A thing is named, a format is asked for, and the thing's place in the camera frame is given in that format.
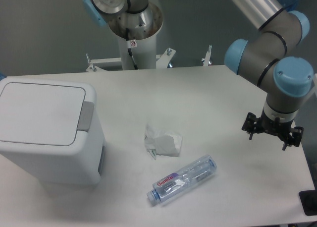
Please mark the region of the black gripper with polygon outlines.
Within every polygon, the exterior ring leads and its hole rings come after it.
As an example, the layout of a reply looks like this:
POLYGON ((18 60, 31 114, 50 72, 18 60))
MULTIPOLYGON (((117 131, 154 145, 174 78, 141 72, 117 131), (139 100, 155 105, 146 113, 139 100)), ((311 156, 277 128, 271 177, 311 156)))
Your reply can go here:
POLYGON ((249 140, 252 140, 255 133, 267 133, 279 138, 285 138, 282 150, 287 147, 299 147, 304 128, 301 126, 291 127, 293 119, 288 122, 282 122, 279 117, 270 119, 264 111, 258 119, 255 114, 248 113, 242 125, 242 130, 249 134, 249 140))

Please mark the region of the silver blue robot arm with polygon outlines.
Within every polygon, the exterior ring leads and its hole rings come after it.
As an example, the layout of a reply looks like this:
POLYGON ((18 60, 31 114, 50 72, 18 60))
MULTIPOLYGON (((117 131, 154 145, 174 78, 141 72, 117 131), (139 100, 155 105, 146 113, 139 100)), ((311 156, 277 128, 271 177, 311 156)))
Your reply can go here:
MULTIPOLYGON (((253 42, 236 40, 224 63, 235 74, 266 92, 260 117, 248 113, 242 129, 250 136, 267 133, 284 147, 299 146, 303 128, 293 120, 311 90, 312 66, 288 53, 308 34, 310 23, 298 11, 286 11, 277 0, 232 0, 260 31, 253 42)), ((99 26, 108 25, 119 41, 122 68, 164 68, 169 53, 157 58, 156 34, 163 23, 160 9, 149 0, 82 0, 99 26)))

